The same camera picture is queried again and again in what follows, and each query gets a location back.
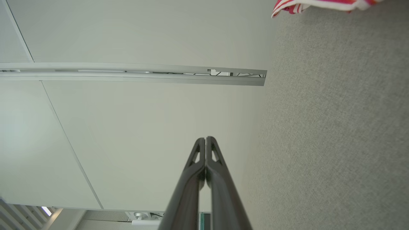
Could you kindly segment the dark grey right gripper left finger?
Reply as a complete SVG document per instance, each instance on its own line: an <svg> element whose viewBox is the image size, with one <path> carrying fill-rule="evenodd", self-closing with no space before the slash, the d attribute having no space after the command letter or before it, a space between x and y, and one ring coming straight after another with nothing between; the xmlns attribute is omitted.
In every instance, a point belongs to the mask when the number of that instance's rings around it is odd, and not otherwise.
<svg viewBox="0 0 409 230"><path fill-rule="evenodd" d="M197 230L199 194L205 183L205 138L196 140L172 198L160 222L160 230Z"/></svg>

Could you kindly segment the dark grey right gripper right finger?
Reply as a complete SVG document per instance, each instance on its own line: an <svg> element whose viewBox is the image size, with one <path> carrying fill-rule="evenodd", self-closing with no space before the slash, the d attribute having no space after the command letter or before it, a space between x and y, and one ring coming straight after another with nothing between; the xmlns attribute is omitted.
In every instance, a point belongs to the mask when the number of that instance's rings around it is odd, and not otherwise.
<svg viewBox="0 0 409 230"><path fill-rule="evenodd" d="M211 189L212 230L252 230L216 139L206 137L206 183Z"/></svg>

